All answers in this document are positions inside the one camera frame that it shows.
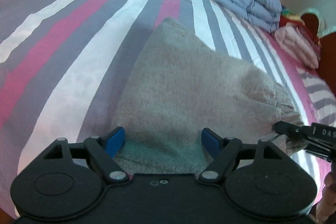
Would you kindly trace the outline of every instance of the striped pillow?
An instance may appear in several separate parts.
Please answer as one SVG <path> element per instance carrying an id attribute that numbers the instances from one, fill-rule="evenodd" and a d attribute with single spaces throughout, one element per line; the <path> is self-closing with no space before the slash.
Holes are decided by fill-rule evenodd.
<path id="1" fill-rule="evenodd" d="M 302 68 L 296 68 L 315 109 L 319 123 L 336 127 L 336 98 L 327 83 Z"/>

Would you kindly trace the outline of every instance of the striped bed sheet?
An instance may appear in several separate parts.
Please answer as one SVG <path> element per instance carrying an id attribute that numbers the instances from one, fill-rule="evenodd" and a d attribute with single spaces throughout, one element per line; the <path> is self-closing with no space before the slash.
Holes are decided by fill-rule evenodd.
<path id="1" fill-rule="evenodd" d="M 212 0 L 0 0 L 0 206 L 15 217 L 11 182 L 58 137 L 104 135 L 144 44 L 166 17 L 212 50 L 244 59 L 283 85 L 314 122 L 296 67 L 259 28 Z M 293 155 L 321 189 L 318 160 Z"/>

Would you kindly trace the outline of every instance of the pillow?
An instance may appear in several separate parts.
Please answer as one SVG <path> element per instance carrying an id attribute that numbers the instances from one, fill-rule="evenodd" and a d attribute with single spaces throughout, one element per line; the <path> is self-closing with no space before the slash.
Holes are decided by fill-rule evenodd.
<path id="1" fill-rule="evenodd" d="M 283 50 L 304 66 L 310 69 L 318 68 L 320 48 L 304 28 L 286 25 L 276 30 L 273 36 Z"/>
<path id="2" fill-rule="evenodd" d="M 297 68 L 315 109 L 319 123 L 336 127 L 336 98 L 325 81 L 302 68 Z"/>

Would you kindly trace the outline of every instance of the wooden headboard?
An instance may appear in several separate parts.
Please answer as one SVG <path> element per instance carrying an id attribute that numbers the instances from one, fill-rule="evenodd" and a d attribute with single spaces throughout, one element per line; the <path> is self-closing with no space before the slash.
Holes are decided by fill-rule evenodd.
<path id="1" fill-rule="evenodd" d="M 317 34 L 319 20 L 314 14 L 304 14 L 301 16 L 306 27 Z M 325 80 L 332 92 L 336 95 L 336 32 L 332 32 L 320 38 L 321 60 L 319 68 L 316 70 L 319 76 Z"/>

